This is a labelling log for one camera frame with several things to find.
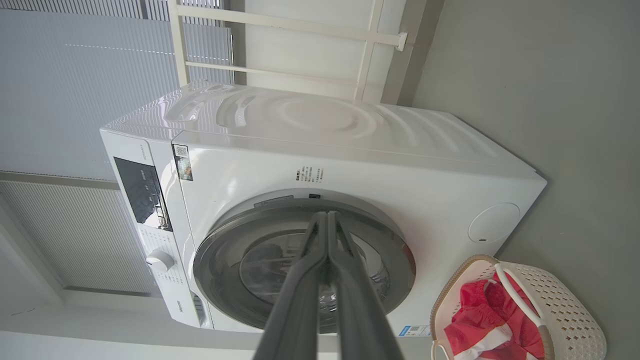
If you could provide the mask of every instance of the display screen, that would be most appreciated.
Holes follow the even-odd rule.
[[[120,158],[114,160],[136,221],[150,227],[173,231],[156,168]]]

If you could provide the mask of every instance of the red clothing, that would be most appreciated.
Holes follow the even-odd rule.
[[[518,284],[513,288],[535,312]],[[444,331],[455,360],[544,359],[545,349],[538,328],[511,299],[497,274],[493,280],[464,284],[460,289],[460,310]]]

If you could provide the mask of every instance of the floor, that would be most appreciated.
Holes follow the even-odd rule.
[[[448,111],[547,189],[499,252],[591,311],[608,359],[640,341],[640,3],[446,0],[413,106]]]

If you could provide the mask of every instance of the washing machine drum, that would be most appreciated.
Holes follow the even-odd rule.
[[[415,278],[413,255],[392,230],[397,227],[355,206],[324,199],[269,202],[214,225],[194,260],[200,290],[229,317],[263,329],[304,244],[311,217],[331,210],[340,211],[371,285],[385,312],[391,312]],[[336,294],[330,288],[319,291],[320,333],[336,332]]]

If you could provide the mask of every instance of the white plastic basket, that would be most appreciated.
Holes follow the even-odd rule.
[[[557,277],[533,266],[476,255],[460,266],[433,307],[430,324],[432,360],[435,360],[436,347],[442,348],[447,359],[453,359],[444,328],[460,309],[460,288],[468,282],[491,279],[496,272],[511,298],[538,327],[545,347],[545,360],[604,359],[607,342],[600,326]],[[518,296],[506,274],[522,288],[540,317]]]

